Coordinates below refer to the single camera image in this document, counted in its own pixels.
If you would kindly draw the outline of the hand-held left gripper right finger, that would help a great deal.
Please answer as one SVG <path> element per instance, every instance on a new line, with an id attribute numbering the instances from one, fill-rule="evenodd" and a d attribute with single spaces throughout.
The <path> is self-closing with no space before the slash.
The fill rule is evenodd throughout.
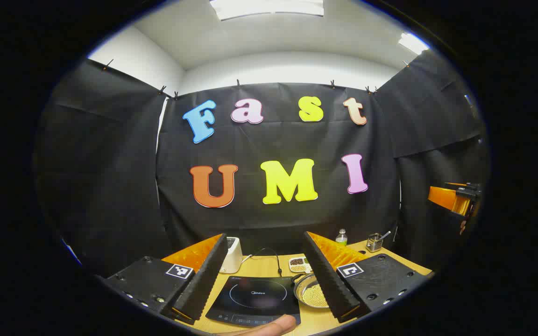
<path id="1" fill-rule="evenodd" d="M 362 254 L 309 231 L 303 234 L 302 249 L 339 322 L 381 310 L 428 280 L 387 254 Z"/>

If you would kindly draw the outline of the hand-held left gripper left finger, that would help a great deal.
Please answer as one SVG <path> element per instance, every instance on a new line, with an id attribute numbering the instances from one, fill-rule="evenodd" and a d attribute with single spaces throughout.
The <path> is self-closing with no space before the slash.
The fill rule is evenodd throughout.
<path id="1" fill-rule="evenodd" d="M 162 259 L 141 257 L 103 283 L 148 310 L 193 325 L 227 251 L 226 234 L 218 234 Z"/>

